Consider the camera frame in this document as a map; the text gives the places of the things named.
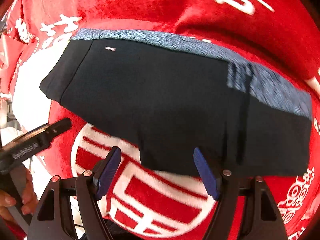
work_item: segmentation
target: bolt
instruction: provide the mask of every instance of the bolt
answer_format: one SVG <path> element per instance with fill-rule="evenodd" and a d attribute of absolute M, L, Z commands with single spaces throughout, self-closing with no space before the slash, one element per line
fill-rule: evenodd
<path fill-rule="evenodd" d="M 222 172 L 222 174 L 224 175 L 224 176 L 231 176 L 231 171 L 229 171 L 229 170 L 223 170 L 223 172 Z"/>
<path fill-rule="evenodd" d="M 51 181 L 52 182 L 56 182 L 56 181 L 58 181 L 59 180 L 59 176 L 53 176 L 52 178 L 51 178 Z"/>
<path fill-rule="evenodd" d="M 87 170 L 87 171 L 85 171 L 85 172 L 83 173 L 83 175 L 84 175 L 85 177 L 89 177 L 89 176 L 92 175 L 92 171 Z"/>
<path fill-rule="evenodd" d="M 263 182 L 263 178 L 262 178 L 261 176 L 257 176 L 257 177 L 256 177 L 256 181 L 257 181 L 257 182 Z"/>

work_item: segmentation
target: small tag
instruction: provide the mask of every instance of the small tag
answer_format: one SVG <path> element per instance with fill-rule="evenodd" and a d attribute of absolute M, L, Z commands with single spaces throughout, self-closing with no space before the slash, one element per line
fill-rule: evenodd
<path fill-rule="evenodd" d="M 111 48 L 111 47 L 105 47 L 105 49 L 116 51 L 116 48 Z"/>

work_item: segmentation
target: blue gripper pad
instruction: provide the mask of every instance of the blue gripper pad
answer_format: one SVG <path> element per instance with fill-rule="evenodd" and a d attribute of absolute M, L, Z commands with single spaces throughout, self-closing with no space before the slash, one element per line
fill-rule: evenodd
<path fill-rule="evenodd" d="M 103 196 L 106 195 L 108 189 L 111 185 L 113 177 L 116 174 L 116 171 L 121 162 L 121 150 L 118 147 L 113 147 L 109 154 L 112 154 L 109 162 L 105 166 L 101 176 L 98 180 L 98 190 L 96 193 L 96 199 L 100 200 Z"/>
<path fill-rule="evenodd" d="M 208 195 L 212 196 L 214 200 L 218 200 L 220 194 L 218 191 L 217 178 L 210 170 L 207 161 L 198 147 L 193 151 L 193 160 Z"/>

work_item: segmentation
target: gray fleece lining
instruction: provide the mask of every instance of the gray fleece lining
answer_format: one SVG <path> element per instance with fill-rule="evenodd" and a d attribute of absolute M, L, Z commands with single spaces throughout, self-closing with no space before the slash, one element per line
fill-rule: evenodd
<path fill-rule="evenodd" d="M 236 52 L 212 43 L 182 35 L 141 30 L 80 29 L 72 40 L 122 39 L 142 42 L 174 51 L 224 60 L 228 64 L 227 86 L 246 92 L 245 81 L 251 75 L 250 94 L 277 110 L 304 116 L 311 120 L 311 96 L 295 88 L 288 80 L 261 64 L 250 62 Z"/>

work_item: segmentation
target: black pants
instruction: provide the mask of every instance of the black pants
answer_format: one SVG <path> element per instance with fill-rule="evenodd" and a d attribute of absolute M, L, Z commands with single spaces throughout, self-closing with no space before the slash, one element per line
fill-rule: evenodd
<path fill-rule="evenodd" d="M 201 147 L 241 176 L 303 174 L 310 120 L 229 88 L 227 74 L 228 62 L 135 41 L 71 40 L 40 88 L 138 145 L 153 170 L 198 176 L 193 150 Z"/>

